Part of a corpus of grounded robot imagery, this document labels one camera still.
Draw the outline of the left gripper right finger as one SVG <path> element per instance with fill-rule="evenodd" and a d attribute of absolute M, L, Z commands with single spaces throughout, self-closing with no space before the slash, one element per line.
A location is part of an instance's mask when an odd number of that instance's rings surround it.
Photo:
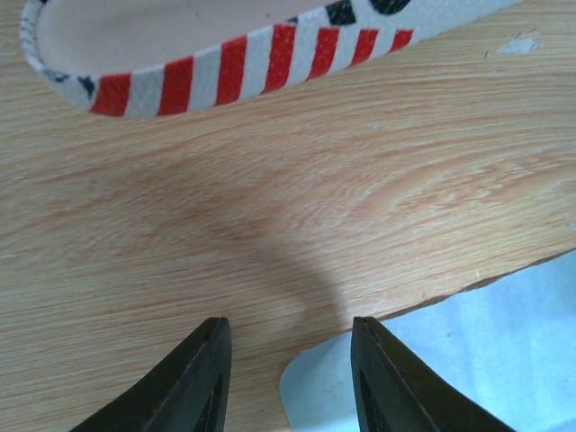
<path fill-rule="evenodd" d="M 362 432 L 510 431 L 435 373 L 373 317 L 355 317 L 355 405 Z"/>

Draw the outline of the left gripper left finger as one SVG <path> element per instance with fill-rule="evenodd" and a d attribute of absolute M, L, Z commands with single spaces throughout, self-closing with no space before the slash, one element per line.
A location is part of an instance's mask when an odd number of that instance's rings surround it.
<path fill-rule="evenodd" d="M 230 388 L 230 324 L 209 318 L 127 391 L 75 431 L 222 431 Z"/>

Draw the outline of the light blue cleaning cloth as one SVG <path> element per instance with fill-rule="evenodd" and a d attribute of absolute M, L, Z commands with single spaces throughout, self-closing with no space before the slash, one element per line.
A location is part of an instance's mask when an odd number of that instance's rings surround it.
<path fill-rule="evenodd" d="M 575 255 L 385 321 L 437 374 L 518 431 L 575 428 Z M 294 431 L 356 431 L 351 336 L 303 351 L 280 394 Z"/>

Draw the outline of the flag pattern glasses case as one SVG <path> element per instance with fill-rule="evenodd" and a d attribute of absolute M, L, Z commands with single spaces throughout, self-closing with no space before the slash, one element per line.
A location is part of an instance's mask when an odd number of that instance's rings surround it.
<path fill-rule="evenodd" d="M 70 104 L 157 117 L 231 104 L 436 37 L 504 1 L 28 1 L 30 66 Z"/>

